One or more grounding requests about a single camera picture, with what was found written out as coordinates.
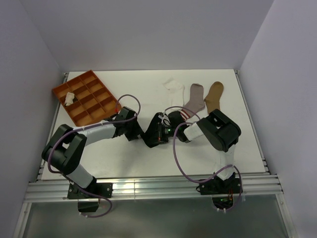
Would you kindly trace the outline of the tan brown sock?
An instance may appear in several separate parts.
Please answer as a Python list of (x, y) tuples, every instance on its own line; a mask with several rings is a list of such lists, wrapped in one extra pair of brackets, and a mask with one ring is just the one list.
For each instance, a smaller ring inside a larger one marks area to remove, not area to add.
[(208, 114), (218, 109), (220, 110), (220, 99), (224, 90), (224, 86), (221, 82), (216, 81), (212, 84), (208, 94), (204, 98), (204, 102), (207, 107)]

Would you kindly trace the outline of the grey sock red stripes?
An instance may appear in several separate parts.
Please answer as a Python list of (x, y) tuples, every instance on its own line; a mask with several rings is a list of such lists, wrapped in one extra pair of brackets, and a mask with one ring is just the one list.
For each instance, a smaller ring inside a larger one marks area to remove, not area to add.
[(183, 106), (180, 114), (184, 120), (188, 120), (204, 108), (204, 88), (200, 84), (192, 84), (189, 101)]

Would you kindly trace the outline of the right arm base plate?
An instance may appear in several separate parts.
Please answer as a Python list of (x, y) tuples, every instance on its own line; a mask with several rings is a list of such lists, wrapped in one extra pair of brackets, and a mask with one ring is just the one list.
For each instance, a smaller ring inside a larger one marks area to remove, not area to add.
[(196, 191), (200, 195), (221, 195), (221, 194), (239, 194), (240, 193), (240, 180), (238, 178), (229, 178), (221, 180), (218, 177), (211, 179), (208, 182), (200, 183), (196, 187)]

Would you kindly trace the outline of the black sock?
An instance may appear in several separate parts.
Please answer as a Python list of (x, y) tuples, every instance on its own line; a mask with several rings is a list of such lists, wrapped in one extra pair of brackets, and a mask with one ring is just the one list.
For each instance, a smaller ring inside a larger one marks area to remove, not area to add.
[(144, 143), (149, 148), (154, 148), (160, 144), (166, 144), (166, 138), (163, 136), (162, 125), (163, 113), (156, 113), (152, 118), (148, 129), (141, 135)]

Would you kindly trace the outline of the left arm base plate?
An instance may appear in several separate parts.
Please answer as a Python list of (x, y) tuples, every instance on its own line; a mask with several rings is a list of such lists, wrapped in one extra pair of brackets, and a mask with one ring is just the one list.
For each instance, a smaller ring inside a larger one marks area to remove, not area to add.
[(96, 183), (88, 188), (80, 189), (76, 184), (70, 184), (68, 189), (68, 199), (88, 199), (88, 198), (111, 198), (113, 183), (102, 182)]

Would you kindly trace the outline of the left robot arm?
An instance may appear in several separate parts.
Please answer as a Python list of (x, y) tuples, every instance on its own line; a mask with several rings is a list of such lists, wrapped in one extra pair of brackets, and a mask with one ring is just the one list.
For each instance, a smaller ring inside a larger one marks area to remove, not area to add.
[(62, 174), (78, 187), (85, 198), (94, 195), (108, 197), (111, 189), (104, 189), (100, 183), (81, 164), (81, 157), (87, 145), (125, 135), (128, 141), (138, 139), (143, 133), (137, 122), (137, 113), (123, 107), (115, 118), (104, 119), (98, 123), (81, 127), (59, 126), (42, 151), (42, 159), (48, 168)]

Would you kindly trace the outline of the cream brown striped sock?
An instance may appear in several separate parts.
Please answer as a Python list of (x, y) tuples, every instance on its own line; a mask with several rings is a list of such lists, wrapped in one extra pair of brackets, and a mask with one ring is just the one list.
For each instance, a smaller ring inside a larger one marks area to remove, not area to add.
[(76, 101), (77, 101), (77, 98), (76, 98), (75, 94), (72, 93), (72, 92), (68, 92), (66, 94), (66, 97), (65, 97), (64, 105), (66, 107), (68, 107), (68, 106), (72, 105)]

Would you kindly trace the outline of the white sock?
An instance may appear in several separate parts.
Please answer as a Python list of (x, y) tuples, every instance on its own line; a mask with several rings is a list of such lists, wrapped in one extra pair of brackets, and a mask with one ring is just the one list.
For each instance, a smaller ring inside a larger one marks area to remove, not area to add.
[(177, 80), (170, 78), (163, 83), (167, 90), (169, 106), (179, 106), (178, 108), (171, 108), (172, 111), (179, 111), (184, 106), (184, 89), (185, 86)]

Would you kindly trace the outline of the aluminium frame rail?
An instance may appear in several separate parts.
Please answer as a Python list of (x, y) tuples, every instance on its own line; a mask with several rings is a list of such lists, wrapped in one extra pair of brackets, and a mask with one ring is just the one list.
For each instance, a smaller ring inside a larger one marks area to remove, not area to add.
[[(99, 182), (111, 182), (113, 185), (111, 200), (141, 200), (196, 198), (200, 194), (198, 186), (184, 177), (135, 178), (135, 179), (101, 179)], [(40, 180), (27, 187), (24, 202), (66, 202), (69, 183), (66, 180)], [(243, 194), (277, 195), (283, 189), (277, 175), (243, 176)]]

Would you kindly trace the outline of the orange compartment tray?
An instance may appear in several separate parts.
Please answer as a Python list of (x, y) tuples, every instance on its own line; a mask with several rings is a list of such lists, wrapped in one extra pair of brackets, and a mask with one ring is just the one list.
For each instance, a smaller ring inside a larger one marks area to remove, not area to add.
[[(111, 118), (122, 108), (92, 70), (53, 88), (52, 92), (76, 126), (86, 126)], [(68, 92), (74, 93), (77, 101), (66, 107), (64, 101)]]

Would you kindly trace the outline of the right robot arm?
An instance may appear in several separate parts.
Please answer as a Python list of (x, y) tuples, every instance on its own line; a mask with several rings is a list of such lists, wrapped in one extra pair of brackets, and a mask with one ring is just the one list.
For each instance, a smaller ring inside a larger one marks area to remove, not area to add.
[[(237, 167), (234, 166), (235, 146), (241, 135), (240, 127), (220, 110), (215, 109), (205, 118), (196, 122), (186, 122), (180, 112), (171, 112), (158, 116), (162, 119), (157, 126), (159, 139), (173, 138), (173, 155), (181, 174), (189, 181), (198, 184), (201, 195), (225, 194), (242, 191), (242, 178)], [(211, 146), (219, 153), (217, 167), (210, 178), (194, 180), (181, 168), (176, 155), (176, 141), (189, 143), (204, 136)]]

